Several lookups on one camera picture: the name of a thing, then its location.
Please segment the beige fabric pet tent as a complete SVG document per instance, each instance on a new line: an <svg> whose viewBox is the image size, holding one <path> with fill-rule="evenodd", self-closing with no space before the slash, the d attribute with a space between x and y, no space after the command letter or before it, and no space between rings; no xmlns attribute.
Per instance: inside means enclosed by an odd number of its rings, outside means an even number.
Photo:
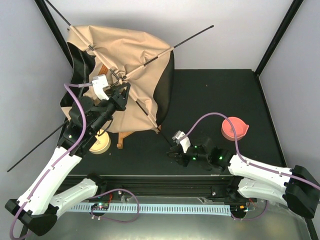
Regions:
<svg viewBox="0 0 320 240"><path fill-rule="evenodd" d="M130 84L125 111L117 111L103 128L110 133L155 130L169 111L175 58L165 41L143 31L80 25L67 38L72 57L70 82L77 96L100 102L92 87L79 88L105 75L110 85Z"/></svg>

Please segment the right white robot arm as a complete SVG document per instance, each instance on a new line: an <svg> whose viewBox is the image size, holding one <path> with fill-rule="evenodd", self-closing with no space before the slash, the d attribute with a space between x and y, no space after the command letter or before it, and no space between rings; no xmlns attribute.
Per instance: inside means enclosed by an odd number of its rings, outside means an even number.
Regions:
<svg viewBox="0 0 320 240"><path fill-rule="evenodd" d="M234 202L255 198L276 202L295 214L312 219L320 200L320 185L303 166L278 167L218 148L210 138L192 144L188 138L170 148L167 155L179 165L198 163L207 171L228 171L235 181L227 189Z"/></svg>

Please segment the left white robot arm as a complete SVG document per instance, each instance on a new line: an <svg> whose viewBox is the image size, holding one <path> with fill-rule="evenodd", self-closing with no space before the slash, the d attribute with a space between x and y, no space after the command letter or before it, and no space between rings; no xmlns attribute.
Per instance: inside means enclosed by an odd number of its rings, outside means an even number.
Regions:
<svg viewBox="0 0 320 240"><path fill-rule="evenodd" d="M64 84L74 102L69 111L70 120L58 141L53 155L32 185L17 199L9 199L5 208L14 216L9 230L10 239L15 239L14 228L20 221L28 232L38 236L50 231L58 218L75 204L89 198L103 199L108 188L101 178L90 174L78 185L63 193L56 191L70 171L80 163L98 137L106 134L105 123L113 122L117 111L125 111L131 85L123 83L111 88L111 95L105 95L99 104L87 96L76 97L71 90L75 84Z"/></svg>

